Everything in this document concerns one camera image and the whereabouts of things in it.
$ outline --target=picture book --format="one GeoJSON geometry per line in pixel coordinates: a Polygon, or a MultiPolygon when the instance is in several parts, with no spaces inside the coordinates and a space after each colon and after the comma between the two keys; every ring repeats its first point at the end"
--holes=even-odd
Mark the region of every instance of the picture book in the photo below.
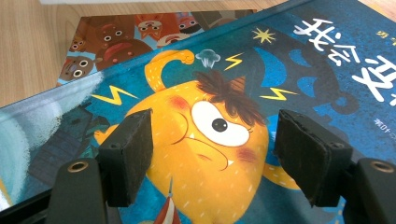
{"type": "Polygon", "coordinates": [[[255,10],[91,16],[79,21],[57,85],[235,21],[255,10]]]}
{"type": "Polygon", "coordinates": [[[353,161],[395,163],[395,38],[359,1],[288,1],[2,107],[1,209],[150,109],[151,165],[123,223],[344,223],[344,199],[311,207],[280,166],[278,111],[315,120],[353,161]]]}

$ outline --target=yellow star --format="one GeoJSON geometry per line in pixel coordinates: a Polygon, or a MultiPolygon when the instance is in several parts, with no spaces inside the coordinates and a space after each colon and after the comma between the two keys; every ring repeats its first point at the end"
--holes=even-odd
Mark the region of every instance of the yellow star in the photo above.
{"type": "Polygon", "coordinates": [[[265,32],[261,31],[259,28],[256,28],[258,32],[252,31],[256,36],[253,37],[253,39],[260,38],[260,43],[263,43],[264,41],[268,41],[270,44],[272,44],[271,40],[276,40],[275,38],[272,37],[274,34],[270,34],[270,29],[267,29],[265,32]]]}

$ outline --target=table surface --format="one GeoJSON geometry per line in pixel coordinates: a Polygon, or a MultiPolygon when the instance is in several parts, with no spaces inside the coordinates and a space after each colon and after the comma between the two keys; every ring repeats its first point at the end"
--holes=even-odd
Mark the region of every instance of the table surface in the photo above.
{"type": "MultiPolygon", "coordinates": [[[[286,0],[41,5],[1,0],[0,107],[54,88],[80,17],[116,14],[264,9],[286,0]]],[[[361,0],[396,21],[396,0],[361,0]]]]}

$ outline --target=big eye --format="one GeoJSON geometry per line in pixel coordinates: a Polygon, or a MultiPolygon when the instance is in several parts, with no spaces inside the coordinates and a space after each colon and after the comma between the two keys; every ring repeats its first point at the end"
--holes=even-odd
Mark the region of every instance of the big eye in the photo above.
{"type": "Polygon", "coordinates": [[[207,101],[200,101],[192,107],[192,120],[198,130],[209,140],[226,147],[239,147],[249,139],[248,130],[226,120],[218,109],[207,101]]]}

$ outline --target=black pupil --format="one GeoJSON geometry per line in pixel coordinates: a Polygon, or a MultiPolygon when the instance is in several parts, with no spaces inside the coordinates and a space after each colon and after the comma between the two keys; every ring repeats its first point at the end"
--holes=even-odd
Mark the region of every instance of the black pupil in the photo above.
{"type": "Polygon", "coordinates": [[[224,119],[215,119],[212,122],[212,127],[215,131],[222,133],[227,130],[227,122],[224,119]]]}

